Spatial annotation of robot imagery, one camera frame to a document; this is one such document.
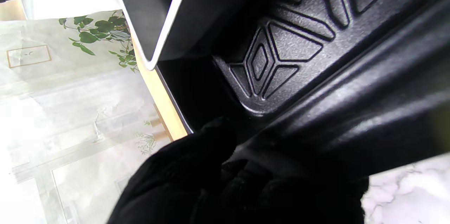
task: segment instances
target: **marble surface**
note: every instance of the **marble surface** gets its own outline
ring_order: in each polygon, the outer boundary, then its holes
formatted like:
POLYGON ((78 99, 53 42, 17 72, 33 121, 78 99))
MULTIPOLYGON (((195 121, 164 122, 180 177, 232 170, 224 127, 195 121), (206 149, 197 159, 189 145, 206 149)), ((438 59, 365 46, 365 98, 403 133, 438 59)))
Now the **marble surface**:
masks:
POLYGON ((450 153, 370 177, 366 224, 450 224, 450 153))

